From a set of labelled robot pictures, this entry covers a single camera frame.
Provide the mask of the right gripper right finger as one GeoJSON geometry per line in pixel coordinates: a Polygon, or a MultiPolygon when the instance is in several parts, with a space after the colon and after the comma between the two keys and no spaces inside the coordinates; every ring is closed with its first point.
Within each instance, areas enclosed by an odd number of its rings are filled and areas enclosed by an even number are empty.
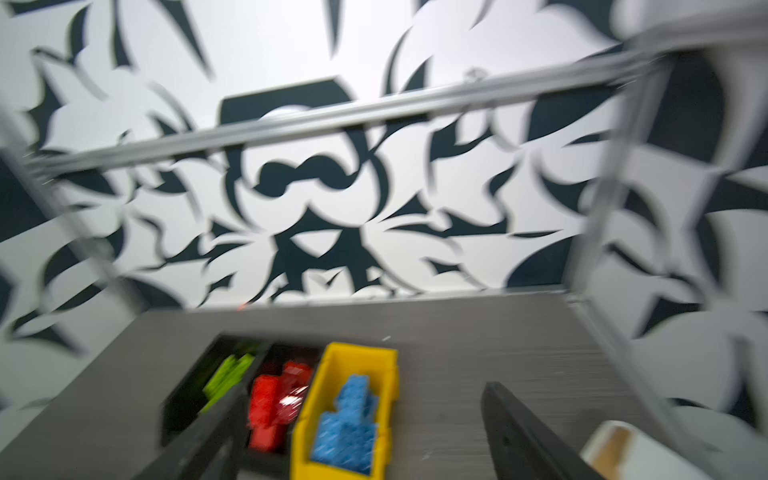
{"type": "Polygon", "coordinates": [[[481,414],[499,479],[601,477],[501,383],[485,385],[481,414]]]}

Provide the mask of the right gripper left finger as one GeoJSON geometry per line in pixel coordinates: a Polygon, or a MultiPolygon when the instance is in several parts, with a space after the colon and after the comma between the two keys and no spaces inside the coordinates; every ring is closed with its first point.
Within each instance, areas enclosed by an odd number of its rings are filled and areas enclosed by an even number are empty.
{"type": "Polygon", "coordinates": [[[248,395],[236,386],[179,435],[138,479],[235,479],[247,437],[248,395]]]}

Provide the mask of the green lego bottom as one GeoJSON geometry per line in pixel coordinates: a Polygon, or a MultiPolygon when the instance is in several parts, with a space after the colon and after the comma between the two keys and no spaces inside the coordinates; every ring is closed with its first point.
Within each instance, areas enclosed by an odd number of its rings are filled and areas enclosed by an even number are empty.
{"type": "Polygon", "coordinates": [[[244,354],[240,357],[230,355],[224,359],[214,372],[212,377],[203,387],[206,399],[205,405],[198,412],[199,415],[211,409],[231,388],[239,384],[250,368],[255,357],[244,354]]]}

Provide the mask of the blue lego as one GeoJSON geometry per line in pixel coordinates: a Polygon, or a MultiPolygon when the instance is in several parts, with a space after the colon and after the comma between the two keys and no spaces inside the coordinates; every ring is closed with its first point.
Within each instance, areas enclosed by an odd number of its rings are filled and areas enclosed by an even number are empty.
{"type": "Polygon", "coordinates": [[[370,389],[370,377],[352,375],[335,400],[337,416],[348,424],[370,424],[375,420],[379,398],[370,389]]]}
{"type": "Polygon", "coordinates": [[[363,475],[371,475],[378,427],[375,423],[349,423],[338,413],[324,412],[319,421],[310,459],[363,475]]]}

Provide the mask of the red arch lego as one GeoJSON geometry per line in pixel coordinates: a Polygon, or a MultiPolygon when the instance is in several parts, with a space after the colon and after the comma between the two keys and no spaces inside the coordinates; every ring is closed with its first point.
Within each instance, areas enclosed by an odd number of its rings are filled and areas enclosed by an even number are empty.
{"type": "Polygon", "coordinates": [[[288,425],[298,418],[309,389],[312,372],[305,363],[289,361],[284,364],[275,407],[275,421],[278,424],[288,425]]]}

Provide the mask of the black bin left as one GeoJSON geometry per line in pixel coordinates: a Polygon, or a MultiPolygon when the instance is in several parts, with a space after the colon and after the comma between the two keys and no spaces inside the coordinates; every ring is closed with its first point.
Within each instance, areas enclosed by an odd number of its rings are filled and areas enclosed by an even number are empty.
{"type": "Polygon", "coordinates": [[[255,337],[220,334],[212,340],[162,403],[159,446],[166,447],[196,420],[208,402],[204,386],[228,357],[239,359],[245,354],[258,357],[265,349],[265,343],[255,337]]]}

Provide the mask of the white tissue box wooden lid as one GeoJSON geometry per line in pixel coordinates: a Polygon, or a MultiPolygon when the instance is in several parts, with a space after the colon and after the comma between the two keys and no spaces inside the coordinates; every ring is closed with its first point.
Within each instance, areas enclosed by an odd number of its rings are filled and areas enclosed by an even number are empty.
{"type": "Polygon", "coordinates": [[[632,424],[602,422],[580,452],[604,479],[706,480],[710,476],[632,424]]]}

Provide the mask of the yellow bin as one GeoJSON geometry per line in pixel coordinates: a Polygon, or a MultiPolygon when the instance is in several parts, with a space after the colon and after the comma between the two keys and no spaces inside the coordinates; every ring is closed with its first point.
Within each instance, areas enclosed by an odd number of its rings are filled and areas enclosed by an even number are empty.
{"type": "Polygon", "coordinates": [[[303,409],[295,425],[291,446],[291,479],[384,479],[392,459],[392,412],[399,397],[398,352],[394,349],[332,342],[316,370],[303,409]],[[371,475],[363,475],[310,459],[320,417],[336,413],[335,400],[352,375],[370,377],[370,389],[379,398],[378,427],[371,475]]]}

